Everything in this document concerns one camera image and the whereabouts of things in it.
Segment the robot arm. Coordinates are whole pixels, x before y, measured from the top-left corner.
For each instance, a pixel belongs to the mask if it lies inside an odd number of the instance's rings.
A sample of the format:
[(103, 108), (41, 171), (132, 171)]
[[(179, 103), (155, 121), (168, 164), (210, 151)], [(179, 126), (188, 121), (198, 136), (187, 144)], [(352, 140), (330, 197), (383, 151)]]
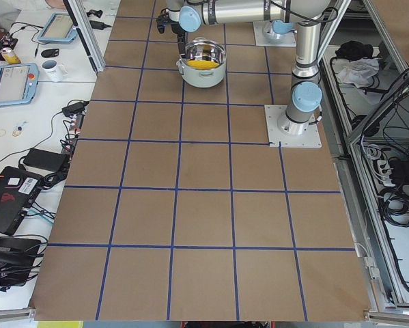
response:
[(252, 23), (258, 46), (295, 47), (290, 103), (279, 120), (306, 125), (322, 99), (318, 55), (320, 19), (327, 5), (327, 1), (168, 1), (156, 24), (160, 33), (170, 26), (177, 36), (178, 70), (185, 82), (199, 88), (219, 84), (226, 65), (220, 44), (205, 38), (187, 40), (188, 33), (204, 25)]

